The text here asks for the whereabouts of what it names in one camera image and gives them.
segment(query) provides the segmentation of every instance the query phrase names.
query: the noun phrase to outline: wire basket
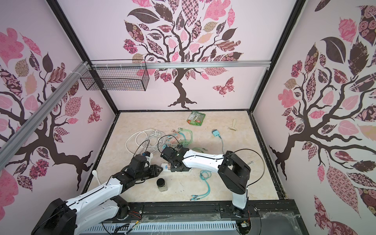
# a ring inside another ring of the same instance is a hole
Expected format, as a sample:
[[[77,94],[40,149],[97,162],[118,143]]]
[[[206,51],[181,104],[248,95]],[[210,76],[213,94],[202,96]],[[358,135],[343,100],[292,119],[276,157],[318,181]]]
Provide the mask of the wire basket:
[[[130,60],[135,66],[92,66],[82,75],[86,90],[146,91],[149,82],[145,60]]]

